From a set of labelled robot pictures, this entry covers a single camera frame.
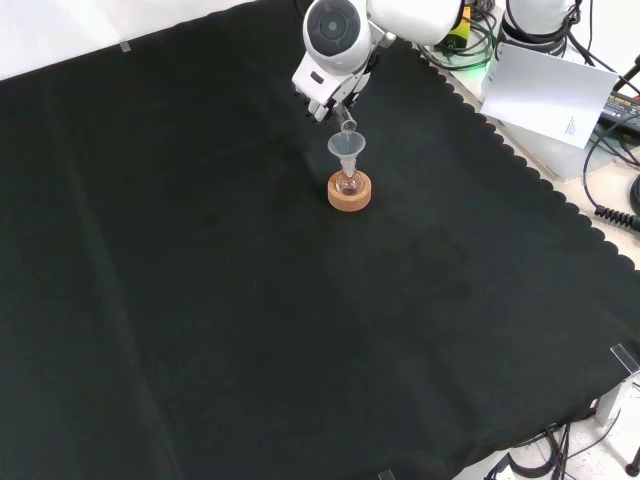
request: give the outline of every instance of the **clear plastic vial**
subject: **clear plastic vial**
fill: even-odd
[[[357,132],[340,132],[329,139],[329,151],[340,159],[342,165],[336,178],[336,190],[343,195],[357,195],[364,188],[362,175],[356,170],[356,159],[366,143]]]

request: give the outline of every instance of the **white paper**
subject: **white paper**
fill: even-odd
[[[584,148],[617,75],[502,45],[481,113]]]

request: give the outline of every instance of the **floor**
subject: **floor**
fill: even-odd
[[[571,427],[570,454],[591,445],[607,429],[594,418]],[[631,389],[629,398],[623,402],[620,418],[605,440],[597,446],[569,460],[567,473],[576,480],[629,480],[624,467],[633,460],[640,447],[640,389]],[[513,458],[524,467],[542,465],[549,455],[546,440],[512,452]],[[498,475],[499,480],[519,480],[507,468]],[[551,474],[543,477],[550,479]]]

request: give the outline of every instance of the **table leg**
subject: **table leg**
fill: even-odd
[[[600,398],[596,420],[600,425],[606,426],[618,414],[622,402],[629,397],[629,391],[633,384],[633,377],[629,377],[616,388]]]
[[[632,477],[640,475],[640,448],[638,448],[638,453],[636,453],[636,458],[633,459],[633,462],[627,465],[627,473]]]

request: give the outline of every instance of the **cable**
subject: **cable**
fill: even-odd
[[[549,447],[551,448],[551,456],[549,459],[539,467],[528,468],[516,463],[511,454],[508,454],[509,466],[514,473],[526,478],[540,478],[544,477],[555,468],[558,456],[560,455],[560,447],[558,446],[558,442],[553,436],[553,433],[548,428],[545,430],[544,438],[547,439]]]
[[[632,90],[634,90],[638,95],[640,95],[640,89],[638,89],[635,85],[633,85],[629,80],[627,80],[626,78],[624,78],[622,75],[620,75],[618,72],[616,72],[613,68],[611,68],[609,65],[607,65],[606,63],[604,63],[602,60],[600,60],[598,57],[596,57],[593,53],[591,53],[589,50],[587,50],[586,48],[584,48],[580,42],[578,42],[578,40],[576,40],[576,37],[573,36],[572,33],[569,33],[568,35],[569,41],[571,41],[571,43],[573,44],[574,47],[576,47],[576,50],[578,50],[578,53],[580,55],[582,55],[582,58],[585,59],[585,62],[587,62],[588,65],[591,65],[592,67],[595,67],[595,64],[593,63],[593,60],[595,60],[596,62],[598,62],[600,65],[602,65],[604,68],[606,68],[607,70],[609,70],[610,72],[615,73],[616,75],[618,75],[618,78],[620,79],[620,81],[624,82],[625,84],[627,84],[629,87],[631,87]]]
[[[629,227],[632,230],[640,232],[640,216],[631,215],[628,213],[620,212],[617,210],[612,210],[610,208],[604,207],[602,205],[598,205],[596,201],[591,196],[591,192],[589,191],[589,186],[587,185],[587,168],[589,166],[589,160],[591,160],[591,156],[593,155],[594,150],[598,147],[600,142],[604,139],[606,135],[611,133],[620,125],[627,123],[634,118],[640,117],[640,113],[635,115],[630,115],[627,118],[623,118],[613,125],[609,127],[604,133],[596,133],[598,139],[594,142],[589,153],[587,154],[587,158],[584,161],[584,167],[582,168],[582,186],[584,187],[584,193],[587,195],[587,198],[591,202],[591,204],[596,208],[595,214],[599,217],[602,217],[606,220],[609,220],[612,223],[617,223],[621,226]]]
[[[469,70],[472,68],[476,68],[479,66],[486,65],[491,60],[493,55],[493,50],[496,47],[497,39],[493,34],[494,29],[498,25],[498,19],[491,13],[491,11],[495,7],[495,0],[476,0],[475,3],[471,5],[471,16],[463,17],[463,20],[466,20],[471,24],[471,31],[475,32],[479,36],[479,40],[475,42],[473,45],[464,47],[464,48],[456,48],[450,47],[447,45],[438,45],[437,49],[442,53],[446,58],[451,58],[454,56],[458,57],[482,57],[482,60],[476,62],[466,63],[464,65],[447,65],[443,60],[438,58],[433,52],[430,52],[424,47],[419,47],[422,55],[429,60],[435,66],[448,71],[460,71],[460,70]]]
[[[484,480],[497,480],[498,478],[498,467],[494,467],[493,470],[491,470],[489,473],[487,473],[487,476],[484,477]]]
[[[507,7],[506,15],[508,16],[508,19],[511,25],[520,33],[520,35],[526,38],[529,42],[534,44],[558,42],[564,39],[570,33],[571,27],[573,25],[580,23],[580,4],[581,3],[582,3],[582,0],[575,0],[574,4],[571,5],[571,7],[569,7],[567,15],[562,20],[562,26],[560,27],[560,29],[554,33],[547,34],[547,35],[533,35],[523,30],[520,27],[520,25],[518,25],[518,22],[516,22],[513,16],[513,12],[511,11],[510,0],[507,0],[506,2],[506,7]]]
[[[587,52],[591,53],[591,45],[593,44],[593,0],[589,4],[589,45],[587,45]]]
[[[604,435],[602,437],[600,437],[596,442],[592,443],[591,445],[589,445],[588,447],[583,448],[582,450],[577,451],[576,453],[574,453],[573,455],[569,455],[569,457],[567,458],[567,460],[572,459],[575,456],[580,455],[581,453],[586,452],[587,450],[592,449],[593,447],[595,447],[596,445],[598,445],[600,442],[602,442],[605,438],[607,438],[607,435],[609,435],[609,433],[611,432],[611,430],[613,430],[613,427],[616,426],[616,423],[618,423],[618,419],[620,418],[620,413],[622,413],[622,409],[618,410],[618,415],[616,415],[616,419],[613,421],[613,423],[611,424],[611,426],[607,429],[606,432],[604,432]]]

